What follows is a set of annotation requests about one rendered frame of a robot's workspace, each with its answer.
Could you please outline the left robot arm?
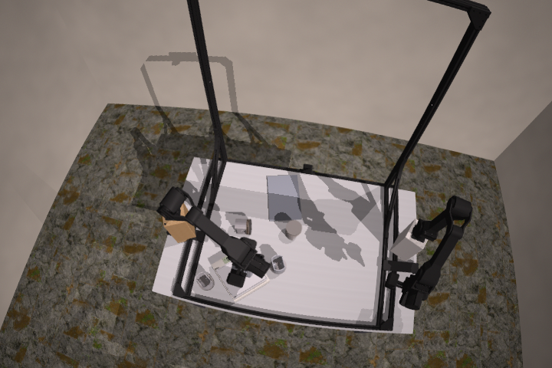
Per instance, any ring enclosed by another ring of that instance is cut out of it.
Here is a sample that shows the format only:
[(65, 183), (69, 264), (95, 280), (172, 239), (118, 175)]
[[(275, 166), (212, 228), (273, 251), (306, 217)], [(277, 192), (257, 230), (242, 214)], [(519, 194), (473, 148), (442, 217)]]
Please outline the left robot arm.
[[(415, 311), (420, 309), (423, 295), (430, 294), (439, 282), (441, 268), (458, 240), (462, 238), (465, 227), (471, 221), (471, 218), (472, 204), (454, 195), (448, 200), (446, 209), (432, 221), (418, 220), (417, 225), (412, 230), (412, 238), (419, 242), (425, 242), (425, 239), (433, 242), (438, 236), (438, 231), (445, 226), (447, 226), (447, 229), (432, 258), (425, 262), (417, 273), (410, 278), (409, 285), (412, 289), (402, 289), (399, 304)], [(465, 223), (458, 227), (453, 225), (454, 220), (465, 220)], [(426, 285), (430, 287), (426, 287)]]

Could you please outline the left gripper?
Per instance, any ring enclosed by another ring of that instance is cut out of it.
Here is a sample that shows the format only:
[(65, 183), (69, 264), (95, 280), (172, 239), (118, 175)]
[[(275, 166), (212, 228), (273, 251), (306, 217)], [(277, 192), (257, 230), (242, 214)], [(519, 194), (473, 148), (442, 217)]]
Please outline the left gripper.
[[(412, 276), (413, 276), (413, 274), (411, 274), (410, 277), (406, 277), (404, 282), (401, 282), (401, 281), (398, 281), (399, 280), (399, 274), (394, 273), (394, 272), (391, 271), (390, 273), (388, 273), (386, 283), (385, 283), (385, 287), (389, 288), (391, 290), (395, 289), (395, 287), (402, 288), (402, 289), (405, 288), (405, 289), (408, 289), (408, 290), (412, 289), (412, 288), (410, 288), (410, 285), (409, 285), (409, 280)], [(423, 301), (427, 300), (428, 296), (429, 296), (428, 294), (424, 294), (422, 300)]]

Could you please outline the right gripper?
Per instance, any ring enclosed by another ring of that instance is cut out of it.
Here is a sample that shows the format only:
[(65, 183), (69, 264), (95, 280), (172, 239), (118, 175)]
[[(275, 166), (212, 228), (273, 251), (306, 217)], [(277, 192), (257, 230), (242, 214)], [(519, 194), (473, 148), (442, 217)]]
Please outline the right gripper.
[[(255, 247), (257, 245), (257, 242), (253, 239), (246, 238), (246, 237), (242, 237), (242, 239), (246, 239), (248, 242), (250, 242)], [(234, 264), (232, 261), (231, 261), (231, 263), (238, 270), (231, 269), (231, 272), (228, 273), (228, 277), (227, 277), (226, 282), (230, 285), (233, 285), (233, 286), (236, 286), (236, 287), (239, 287), (239, 288), (243, 288), (247, 273), (244, 273), (244, 271), (240, 267), (238, 267), (236, 264)]]

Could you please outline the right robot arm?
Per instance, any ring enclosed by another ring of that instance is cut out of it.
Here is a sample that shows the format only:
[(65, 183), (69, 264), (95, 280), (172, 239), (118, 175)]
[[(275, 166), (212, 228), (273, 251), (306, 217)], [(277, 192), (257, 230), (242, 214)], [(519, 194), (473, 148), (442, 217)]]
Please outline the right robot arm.
[[(183, 216), (181, 215), (180, 205), (184, 203), (186, 197), (189, 199), (192, 208), (188, 211), (186, 216)], [(184, 221), (197, 227), (220, 245), (222, 252), (228, 256), (227, 258), (229, 258), (230, 261), (237, 266), (241, 266), (243, 271), (250, 271), (260, 278), (263, 278), (266, 274), (265, 272), (268, 271), (271, 266), (271, 264), (265, 261), (264, 255), (257, 254), (258, 251), (255, 250), (255, 246), (247, 240), (229, 236), (221, 230), (214, 222), (203, 215), (204, 212), (200, 208), (193, 205), (194, 202), (193, 200), (191, 201), (191, 199), (192, 198), (187, 192), (179, 187), (175, 188), (173, 186), (161, 201), (161, 207), (156, 211), (160, 215), (162, 214), (166, 221)]]

